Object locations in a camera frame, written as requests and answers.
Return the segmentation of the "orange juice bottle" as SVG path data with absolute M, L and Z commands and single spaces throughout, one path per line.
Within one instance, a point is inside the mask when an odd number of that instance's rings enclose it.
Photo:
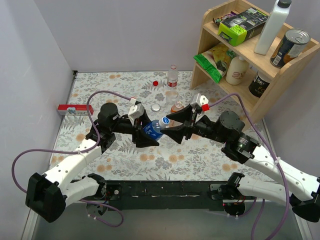
M 171 113 L 176 113 L 184 108 L 183 103 L 179 100 L 170 109 Z

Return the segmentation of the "blue label water bottle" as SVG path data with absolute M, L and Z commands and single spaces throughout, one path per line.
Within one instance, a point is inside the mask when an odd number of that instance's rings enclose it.
M 163 130 L 164 128 L 161 128 L 161 126 L 159 125 L 159 120 L 153 120 L 151 123 L 149 123 L 147 126 L 143 128 L 143 131 L 156 141 L 163 136 L 161 130 Z

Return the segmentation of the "silver jar lid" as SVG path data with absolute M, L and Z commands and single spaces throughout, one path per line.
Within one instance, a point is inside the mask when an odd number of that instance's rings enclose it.
M 158 103 L 154 103 L 154 104 L 151 105 L 151 110 L 153 112 L 158 112 L 158 111 L 161 110 L 161 106 Z

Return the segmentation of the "clear jar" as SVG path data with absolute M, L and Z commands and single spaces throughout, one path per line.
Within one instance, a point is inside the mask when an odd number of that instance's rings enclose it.
M 167 91 L 165 96 L 167 105 L 173 105 L 180 100 L 180 95 L 176 90 Z

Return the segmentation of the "red label water bottle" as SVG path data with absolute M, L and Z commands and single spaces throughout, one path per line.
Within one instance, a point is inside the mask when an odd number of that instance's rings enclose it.
M 167 86 L 169 88 L 175 88 L 178 83 L 179 72 L 177 66 L 172 64 L 167 72 Z

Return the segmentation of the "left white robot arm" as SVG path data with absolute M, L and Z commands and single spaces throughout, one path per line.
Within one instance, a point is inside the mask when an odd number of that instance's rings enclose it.
M 150 122 L 140 102 L 132 105 L 129 113 L 123 116 L 119 115 L 116 104 L 103 104 L 90 132 L 79 144 L 76 153 L 69 155 L 45 173 L 34 173 L 30 177 L 25 204 L 52 223 L 74 202 L 84 198 L 105 200 L 108 189 L 102 176 L 91 173 L 78 181 L 74 178 L 113 144 L 116 133 L 131 135 L 137 148 L 158 146 L 159 143 L 143 131 Z

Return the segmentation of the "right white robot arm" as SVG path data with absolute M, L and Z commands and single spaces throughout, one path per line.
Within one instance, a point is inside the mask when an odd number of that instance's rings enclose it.
M 178 112 L 167 115 L 180 125 L 167 127 L 162 133 L 180 144 L 195 134 L 223 143 L 222 152 L 232 161 L 258 170 L 274 182 L 253 180 L 234 173 L 226 186 L 232 199 L 252 196 L 285 205 L 299 217 L 313 223 L 320 220 L 320 179 L 305 173 L 287 162 L 273 158 L 265 145 L 243 133 L 245 124 L 233 111 L 224 111 L 217 121 L 211 121 L 205 114 L 198 114 L 188 105 Z

